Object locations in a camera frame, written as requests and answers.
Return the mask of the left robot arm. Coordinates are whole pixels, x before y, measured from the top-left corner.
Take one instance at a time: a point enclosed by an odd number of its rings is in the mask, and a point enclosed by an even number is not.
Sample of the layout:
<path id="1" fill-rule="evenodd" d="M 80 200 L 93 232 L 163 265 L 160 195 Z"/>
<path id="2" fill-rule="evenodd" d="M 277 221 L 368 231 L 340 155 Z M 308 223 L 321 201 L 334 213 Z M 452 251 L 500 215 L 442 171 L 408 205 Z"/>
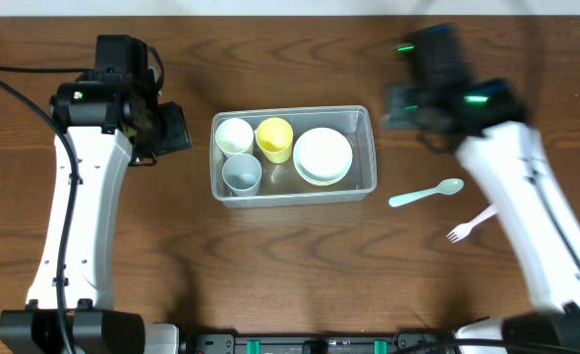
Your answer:
<path id="1" fill-rule="evenodd" d="M 0 316 L 14 353 L 177 353 L 174 324 L 114 307 L 113 237 L 126 170 L 187 149 L 182 108 L 160 102 L 156 50 L 127 34 L 102 34 L 95 64 L 51 97 L 57 172 L 45 246 L 21 310 Z"/>

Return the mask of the cream plastic cup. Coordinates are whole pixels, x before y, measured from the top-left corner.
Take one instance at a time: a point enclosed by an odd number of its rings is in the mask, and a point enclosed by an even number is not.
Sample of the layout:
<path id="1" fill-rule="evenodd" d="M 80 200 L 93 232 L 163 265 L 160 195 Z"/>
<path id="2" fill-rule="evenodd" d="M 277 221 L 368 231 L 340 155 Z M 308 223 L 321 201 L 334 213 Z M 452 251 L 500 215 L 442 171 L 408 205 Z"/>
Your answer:
<path id="1" fill-rule="evenodd" d="M 223 121 L 215 131 L 215 142 L 226 157 L 252 154 L 255 133 L 251 125 L 239 118 Z"/>

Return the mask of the grey plastic cup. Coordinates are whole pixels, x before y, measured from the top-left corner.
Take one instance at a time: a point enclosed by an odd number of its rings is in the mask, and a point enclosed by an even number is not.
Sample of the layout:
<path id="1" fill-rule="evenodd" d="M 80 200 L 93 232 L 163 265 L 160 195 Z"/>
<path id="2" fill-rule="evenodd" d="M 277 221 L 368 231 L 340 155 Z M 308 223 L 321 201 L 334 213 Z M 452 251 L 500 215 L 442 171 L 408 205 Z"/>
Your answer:
<path id="1" fill-rule="evenodd" d="M 261 177 L 261 163 L 251 154 L 235 154 L 222 168 L 224 183 L 238 197 L 255 196 L 260 190 Z"/>

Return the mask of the yellow plastic cup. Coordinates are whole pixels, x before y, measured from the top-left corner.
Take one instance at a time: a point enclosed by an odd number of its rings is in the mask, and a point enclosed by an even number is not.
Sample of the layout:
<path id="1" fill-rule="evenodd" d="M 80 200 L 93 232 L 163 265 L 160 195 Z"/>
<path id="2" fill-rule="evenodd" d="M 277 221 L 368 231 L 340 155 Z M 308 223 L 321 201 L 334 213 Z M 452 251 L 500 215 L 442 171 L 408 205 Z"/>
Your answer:
<path id="1" fill-rule="evenodd" d="M 292 153 L 294 132 L 291 125 L 279 117 L 261 122 L 256 130 L 256 142 L 265 157 L 273 163 L 284 163 Z"/>

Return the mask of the yellow plastic bowl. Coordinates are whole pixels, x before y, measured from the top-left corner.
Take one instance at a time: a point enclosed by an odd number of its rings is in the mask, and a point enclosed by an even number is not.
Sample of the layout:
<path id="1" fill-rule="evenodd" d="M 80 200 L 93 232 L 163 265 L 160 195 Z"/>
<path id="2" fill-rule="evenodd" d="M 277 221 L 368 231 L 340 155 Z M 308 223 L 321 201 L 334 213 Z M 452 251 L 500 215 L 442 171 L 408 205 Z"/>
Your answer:
<path id="1" fill-rule="evenodd" d="M 327 181 L 320 181 L 320 180 L 316 180 L 316 179 L 313 179 L 313 178 L 311 178 L 311 177 L 308 177 L 307 175 L 305 175 L 305 174 L 302 174 L 301 172 L 299 173 L 299 175 L 300 175 L 300 176 L 301 176 L 301 178 L 303 178 L 303 179 L 304 179 L 306 182 L 308 182 L 308 183 L 310 183 L 310 184 L 312 184 L 312 185 L 314 185 L 314 186 L 318 186 L 318 187 L 324 187 L 324 186 L 330 186 L 330 185 L 333 185 L 333 184 L 335 184 L 335 183 L 339 182 L 340 180 L 342 180 L 342 179 L 344 178 L 344 176 L 338 176 L 338 177 L 336 177 L 336 178 L 334 178 L 334 179 L 331 179 L 331 180 L 327 180 Z"/>

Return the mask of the pink plastic fork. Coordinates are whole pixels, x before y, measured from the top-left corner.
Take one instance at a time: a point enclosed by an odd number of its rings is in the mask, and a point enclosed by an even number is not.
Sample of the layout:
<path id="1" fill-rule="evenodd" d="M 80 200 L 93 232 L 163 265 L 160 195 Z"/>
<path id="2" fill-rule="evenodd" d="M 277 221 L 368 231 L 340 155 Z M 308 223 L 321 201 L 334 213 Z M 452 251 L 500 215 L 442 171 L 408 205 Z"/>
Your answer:
<path id="1" fill-rule="evenodd" d="M 483 210 L 481 213 L 479 213 L 476 217 L 474 217 L 470 221 L 457 225 L 446 235 L 446 238 L 451 243 L 459 242 L 468 237 L 475 227 L 477 227 L 484 221 L 488 220 L 489 218 L 495 216 L 496 214 L 497 210 L 495 206 L 489 205 L 485 210 Z"/>

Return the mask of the mint green plastic spoon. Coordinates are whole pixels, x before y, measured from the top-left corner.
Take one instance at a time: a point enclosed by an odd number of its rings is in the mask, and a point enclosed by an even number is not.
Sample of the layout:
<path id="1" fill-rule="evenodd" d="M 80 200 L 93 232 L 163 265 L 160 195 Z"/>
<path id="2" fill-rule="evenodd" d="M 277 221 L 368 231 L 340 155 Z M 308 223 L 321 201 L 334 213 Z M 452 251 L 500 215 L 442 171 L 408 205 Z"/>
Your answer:
<path id="1" fill-rule="evenodd" d="M 444 179 L 441 182 L 439 182 L 435 187 L 393 196 L 388 200 L 388 204 L 391 207 L 402 207 L 404 205 L 410 204 L 412 202 L 435 194 L 448 196 L 454 195 L 460 192 L 463 189 L 463 187 L 464 181 L 462 179 L 459 178 Z"/>

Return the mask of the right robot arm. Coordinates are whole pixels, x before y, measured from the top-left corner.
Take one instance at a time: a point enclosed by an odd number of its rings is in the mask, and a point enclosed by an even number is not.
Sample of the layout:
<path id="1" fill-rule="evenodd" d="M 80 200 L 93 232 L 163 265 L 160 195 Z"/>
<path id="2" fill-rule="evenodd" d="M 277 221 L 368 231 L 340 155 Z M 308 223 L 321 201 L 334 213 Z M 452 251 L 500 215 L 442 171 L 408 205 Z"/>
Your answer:
<path id="1" fill-rule="evenodd" d="M 540 131 L 511 84 L 474 79 L 455 28 L 404 36 L 411 73 L 390 93 L 390 119 L 421 142 L 443 138 L 494 207 L 517 257 L 533 312 L 435 333 L 402 353 L 580 353 L 580 224 L 562 193 Z"/>

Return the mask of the clear plastic container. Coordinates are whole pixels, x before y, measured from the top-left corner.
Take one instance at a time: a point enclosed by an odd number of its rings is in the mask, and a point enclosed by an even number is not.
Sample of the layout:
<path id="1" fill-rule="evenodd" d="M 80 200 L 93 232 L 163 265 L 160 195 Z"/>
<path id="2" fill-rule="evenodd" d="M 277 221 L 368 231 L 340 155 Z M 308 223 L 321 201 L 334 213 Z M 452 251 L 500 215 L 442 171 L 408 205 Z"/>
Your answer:
<path id="1" fill-rule="evenodd" d="M 284 163 L 269 161 L 256 142 L 256 130 L 271 117 L 286 120 L 294 132 L 292 153 Z M 254 130 L 252 155 L 262 168 L 260 190 L 252 197 L 238 197 L 224 183 L 222 168 L 226 157 L 215 142 L 215 131 L 225 120 L 239 118 Z M 297 140 L 314 128 L 330 128 L 347 138 L 353 150 L 353 162 L 347 175 L 339 182 L 324 187 L 306 182 L 293 162 Z M 292 205 L 354 202 L 362 200 L 377 186 L 375 140 L 368 110 L 361 105 L 295 107 L 264 110 L 222 112 L 214 116 L 211 125 L 209 168 L 211 192 L 227 207 L 280 207 Z"/>

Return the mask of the white plastic bowl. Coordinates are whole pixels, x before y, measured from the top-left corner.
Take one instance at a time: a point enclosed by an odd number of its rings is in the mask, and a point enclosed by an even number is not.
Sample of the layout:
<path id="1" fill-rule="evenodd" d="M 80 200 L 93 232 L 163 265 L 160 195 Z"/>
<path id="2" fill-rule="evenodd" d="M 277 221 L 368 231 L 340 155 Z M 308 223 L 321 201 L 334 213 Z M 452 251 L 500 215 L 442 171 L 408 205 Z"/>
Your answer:
<path id="1" fill-rule="evenodd" d="M 314 128 L 297 140 L 293 162 L 298 173 L 327 181 L 347 175 L 353 162 L 353 150 L 341 133 L 330 128 Z"/>

